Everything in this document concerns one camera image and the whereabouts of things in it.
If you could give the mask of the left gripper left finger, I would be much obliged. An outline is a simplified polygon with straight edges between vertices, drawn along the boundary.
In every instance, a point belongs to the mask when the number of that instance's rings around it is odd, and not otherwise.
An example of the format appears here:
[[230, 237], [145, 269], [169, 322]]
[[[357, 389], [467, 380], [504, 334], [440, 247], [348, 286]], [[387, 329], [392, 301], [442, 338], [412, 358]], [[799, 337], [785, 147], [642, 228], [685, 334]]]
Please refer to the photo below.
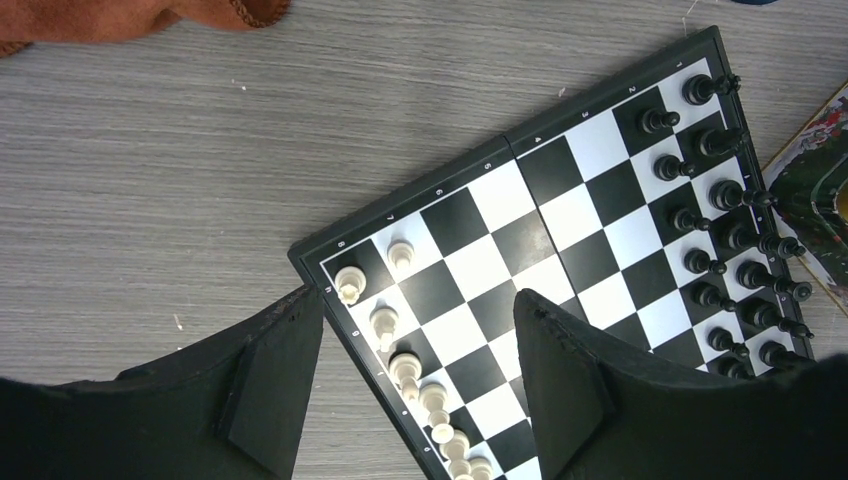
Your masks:
[[109, 381], [1, 382], [5, 479], [289, 479], [323, 335], [303, 285]]

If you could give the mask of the gold tin tray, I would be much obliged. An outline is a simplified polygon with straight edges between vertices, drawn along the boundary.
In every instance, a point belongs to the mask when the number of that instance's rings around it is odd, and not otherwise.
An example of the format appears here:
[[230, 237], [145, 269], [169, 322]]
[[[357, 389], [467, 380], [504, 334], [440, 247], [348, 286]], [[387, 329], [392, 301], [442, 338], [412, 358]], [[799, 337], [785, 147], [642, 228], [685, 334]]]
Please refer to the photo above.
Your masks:
[[847, 86], [841, 85], [763, 168], [777, 196], [778, 231], [795, 237], [802, 264], [847, 310]]

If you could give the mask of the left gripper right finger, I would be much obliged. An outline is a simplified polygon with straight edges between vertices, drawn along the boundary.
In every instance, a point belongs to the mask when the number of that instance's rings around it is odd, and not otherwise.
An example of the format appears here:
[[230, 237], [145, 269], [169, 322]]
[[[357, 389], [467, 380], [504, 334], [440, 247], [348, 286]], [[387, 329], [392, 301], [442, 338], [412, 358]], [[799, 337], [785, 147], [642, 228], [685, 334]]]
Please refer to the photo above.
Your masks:
[[843, 479], [847, 358], [737, 379], [682, 366], [532, 289], [513, 303], [545, 479]]

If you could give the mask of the white pawn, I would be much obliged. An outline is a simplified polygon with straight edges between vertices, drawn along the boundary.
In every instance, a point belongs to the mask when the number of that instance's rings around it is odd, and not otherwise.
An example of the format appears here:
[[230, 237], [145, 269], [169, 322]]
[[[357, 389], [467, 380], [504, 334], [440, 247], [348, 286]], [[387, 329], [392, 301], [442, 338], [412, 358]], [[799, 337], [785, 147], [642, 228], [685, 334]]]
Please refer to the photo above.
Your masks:
[[387, 250], [387, 258], [396, 270], [407, 270], [414, 264], [414, 247], [405, 240], [395, 241]]

